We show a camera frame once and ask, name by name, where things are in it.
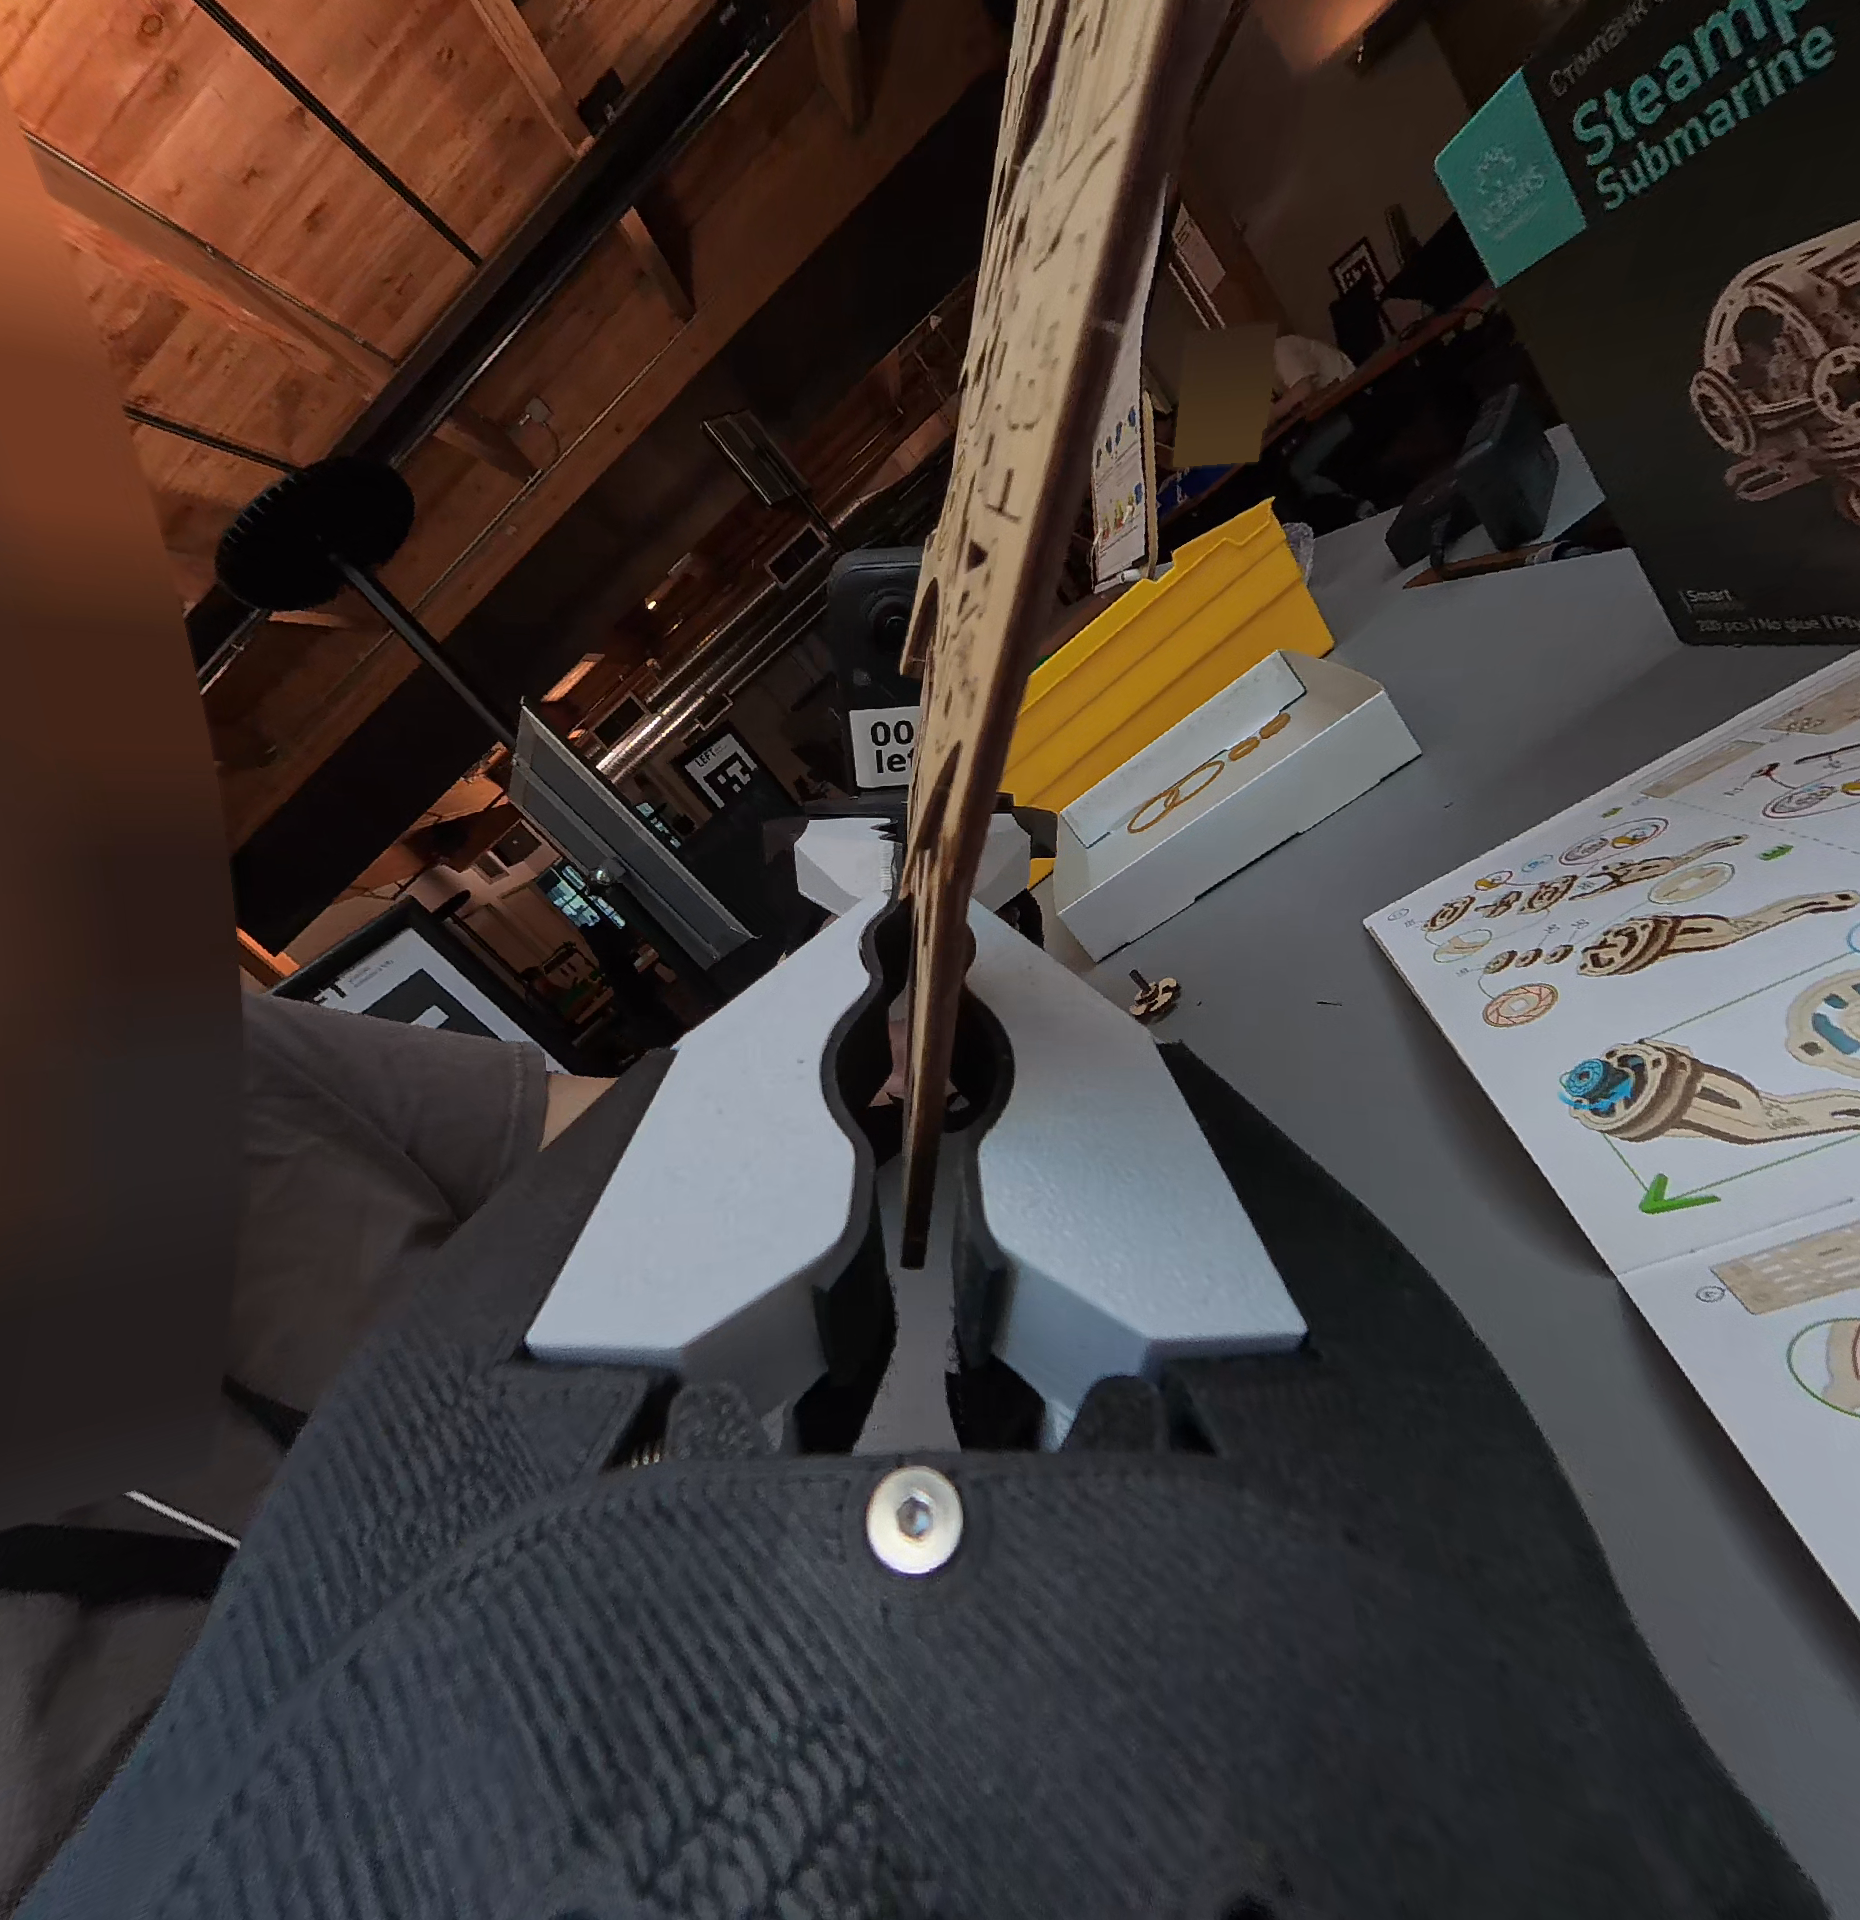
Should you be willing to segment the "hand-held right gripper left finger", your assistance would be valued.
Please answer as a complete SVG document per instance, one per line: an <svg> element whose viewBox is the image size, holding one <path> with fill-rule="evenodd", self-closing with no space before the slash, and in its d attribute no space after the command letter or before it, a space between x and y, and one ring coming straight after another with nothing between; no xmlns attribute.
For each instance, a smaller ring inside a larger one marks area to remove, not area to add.
<svg viewBox="0 0 1860 1920"><path fill-rule="evenodd" d="M733 1386L756 1413L882 1381L894 1295L863 1111L889 1075L864 899L692 1029L526 1332L548 1363Z"/></svg>

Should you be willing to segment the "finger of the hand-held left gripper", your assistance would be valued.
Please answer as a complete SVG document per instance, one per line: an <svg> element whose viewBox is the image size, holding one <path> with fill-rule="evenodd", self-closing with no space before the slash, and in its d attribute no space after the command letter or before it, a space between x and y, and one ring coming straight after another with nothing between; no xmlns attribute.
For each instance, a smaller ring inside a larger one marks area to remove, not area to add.
<svg viewBox="0 0 1860 1920"><path fill-rule="evenodd" d="M1025 941L1045 947L1045 917L1034 896L1034 866L1050 860L1049 811L996 811L984 858L971 896L1011 925Z"/></svg>
<svg viewBox="0 0 1860 1920"><path fill-rule="evenodd" d="M804 826L795 848L798 896L825 917L842 919L867 901L889 902L899 891L903 823L894 818L819 818Z"/></svg>

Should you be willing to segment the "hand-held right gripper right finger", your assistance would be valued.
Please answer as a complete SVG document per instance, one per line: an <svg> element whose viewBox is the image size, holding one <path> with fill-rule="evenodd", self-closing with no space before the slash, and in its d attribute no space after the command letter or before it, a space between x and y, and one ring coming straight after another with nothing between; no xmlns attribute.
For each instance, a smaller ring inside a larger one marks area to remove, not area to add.
<svg viewBox="0 0 1860 1920"><path fill-rule="evenodd" d="M986 910L969 928L993 1097L957 1168L962 1354L1072 1422L1109 1379L1298 1351L1306 1319L1145 1026Z"/></svg>

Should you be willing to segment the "laser-cut wooden parts sheet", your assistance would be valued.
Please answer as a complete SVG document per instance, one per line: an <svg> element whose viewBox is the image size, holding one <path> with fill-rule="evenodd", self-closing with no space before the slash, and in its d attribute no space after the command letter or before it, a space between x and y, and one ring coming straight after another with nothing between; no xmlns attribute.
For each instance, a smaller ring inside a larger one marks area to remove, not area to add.
<svg viewBox="0 0 1860 1920"><path fill-rule="evenodd" d="M1223 3L1017 5L942 515L899 894L911 910L899 1264L927 1257L947 1074L1013 724L1090 491L1140 275Z"/></svg>

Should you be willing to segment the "black model kit box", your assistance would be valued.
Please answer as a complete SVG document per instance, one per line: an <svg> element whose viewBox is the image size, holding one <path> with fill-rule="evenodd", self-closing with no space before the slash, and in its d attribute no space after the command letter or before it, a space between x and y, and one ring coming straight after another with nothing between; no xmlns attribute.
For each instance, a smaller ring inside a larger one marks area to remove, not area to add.
<svg viewBox="0 0 1860 1920"><path fill-rule="evenodd" d="M1860 3L1567 14L1439 185L1688 645L1860 645Z"/></svg>

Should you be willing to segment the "small marker sign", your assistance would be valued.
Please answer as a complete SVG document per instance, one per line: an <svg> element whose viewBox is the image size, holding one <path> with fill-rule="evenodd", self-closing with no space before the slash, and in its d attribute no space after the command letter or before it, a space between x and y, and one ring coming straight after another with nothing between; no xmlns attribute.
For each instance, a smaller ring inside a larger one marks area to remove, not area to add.
<svg viewBox="0 0 1860 1920"><path fill-rule="evenodd" d="M763 766L735 731L713 733L678 756L678 773L695 789L713 813L751 803Z"/></svg>

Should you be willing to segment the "grey metal panel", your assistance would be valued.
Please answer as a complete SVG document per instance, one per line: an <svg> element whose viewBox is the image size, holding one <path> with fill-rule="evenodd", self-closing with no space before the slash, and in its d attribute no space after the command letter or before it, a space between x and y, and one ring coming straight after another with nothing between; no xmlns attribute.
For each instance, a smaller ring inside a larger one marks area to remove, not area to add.
<svg viewBox="0 0 1860 1920"><path fill-rule="evenodd" d="M687 969L713 971L753 943L745 922L529 703L518 710L511 802Z"/></svg>

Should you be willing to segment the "yellow plastic bin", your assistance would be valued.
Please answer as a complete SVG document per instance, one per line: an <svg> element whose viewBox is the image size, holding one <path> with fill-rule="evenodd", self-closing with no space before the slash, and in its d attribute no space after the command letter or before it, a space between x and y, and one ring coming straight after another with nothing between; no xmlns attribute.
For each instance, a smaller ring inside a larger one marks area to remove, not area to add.
<svg viewBox="0 0 1860 1920"><path fill-rule="evenodd" d="M1042 662L999 790L1059 813L1271 652L1322 659L1334 638L1266 501L1176 551Z"/></svg>

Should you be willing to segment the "white cardboard tray box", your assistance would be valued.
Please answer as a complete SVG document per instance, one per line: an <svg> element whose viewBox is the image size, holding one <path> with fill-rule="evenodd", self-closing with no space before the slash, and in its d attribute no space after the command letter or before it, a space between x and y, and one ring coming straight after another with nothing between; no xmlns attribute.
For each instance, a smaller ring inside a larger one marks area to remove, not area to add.
<svg viewBox="0 0 1860 1920"><path fill-rule="evenodd" d="M1125 832L1140 803L1284 710L1292 724L1202 796L1148 835ZM1380 685L1327 658L1271 652L1062 811L1052 908L1103 960L1418 756Z"/></svg>

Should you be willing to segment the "person's grey clothing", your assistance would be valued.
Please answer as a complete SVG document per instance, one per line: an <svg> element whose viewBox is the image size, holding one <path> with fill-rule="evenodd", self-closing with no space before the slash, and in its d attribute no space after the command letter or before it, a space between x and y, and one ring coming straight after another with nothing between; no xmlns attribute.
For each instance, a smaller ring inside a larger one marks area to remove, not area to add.
<svg viewBox="0 0 1860 1920"><path fill-rule="evenodd" d="M250 995L245 1203L203 1465L0 1534L0 1916L199 1640L232 1542L345 1361L547 1140L542 1051Z"/></svg>

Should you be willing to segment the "black framed marker sign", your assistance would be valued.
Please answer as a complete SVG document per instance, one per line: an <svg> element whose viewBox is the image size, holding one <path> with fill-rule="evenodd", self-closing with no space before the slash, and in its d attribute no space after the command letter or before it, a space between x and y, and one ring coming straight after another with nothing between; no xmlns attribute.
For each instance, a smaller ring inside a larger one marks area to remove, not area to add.
<svg viewBox="0 0 1860 1920"><path fill-rule="evenodd" d="M532 1045L551 1074L572 1068L557 1020L515 973L446 917L403 901L273 988L269 998L419 1029Z"/></svg>

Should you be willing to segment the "black round ceiling fixture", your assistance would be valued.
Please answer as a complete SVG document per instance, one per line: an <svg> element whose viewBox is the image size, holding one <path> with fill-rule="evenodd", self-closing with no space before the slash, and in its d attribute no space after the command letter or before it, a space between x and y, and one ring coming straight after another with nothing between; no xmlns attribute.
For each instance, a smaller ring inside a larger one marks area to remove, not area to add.
<svg viewBox="0 0 1860 1920"><path fill-rule="evenodd" d="M215 557L218 582L265 615L316 612L338 592L355 588L508 750L518 724L470 685L379 575L408 542L414 521L417 498L400 471L362 457L319 461L287 471L232 518Z"/></svg>

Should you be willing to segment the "printed instruction booklet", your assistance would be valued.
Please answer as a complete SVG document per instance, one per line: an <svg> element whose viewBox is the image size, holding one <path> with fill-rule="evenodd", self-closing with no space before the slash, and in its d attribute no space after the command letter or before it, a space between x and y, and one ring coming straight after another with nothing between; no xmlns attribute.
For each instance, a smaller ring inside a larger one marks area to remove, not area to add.
<svg viewBox="0 0 1860 1920"><path fill-rule="evenodd" d="M1860 650L1366 930L1860 1622Z"/></svg>

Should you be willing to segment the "black pouch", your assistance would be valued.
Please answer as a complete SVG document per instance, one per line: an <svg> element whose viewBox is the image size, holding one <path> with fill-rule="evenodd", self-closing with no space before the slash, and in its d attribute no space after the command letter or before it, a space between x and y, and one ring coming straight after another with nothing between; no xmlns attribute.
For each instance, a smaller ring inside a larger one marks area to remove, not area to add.
<svg viewBox="0 0 1860 1920"><path fill-rule="evenodd" d="M1541 537L1556 502L1557 447L1523 387L1495 393L1454 463L1408 493L1384 535L1401 570L1443 571L1458 537L1484 531L1495 554Z"/></svg>

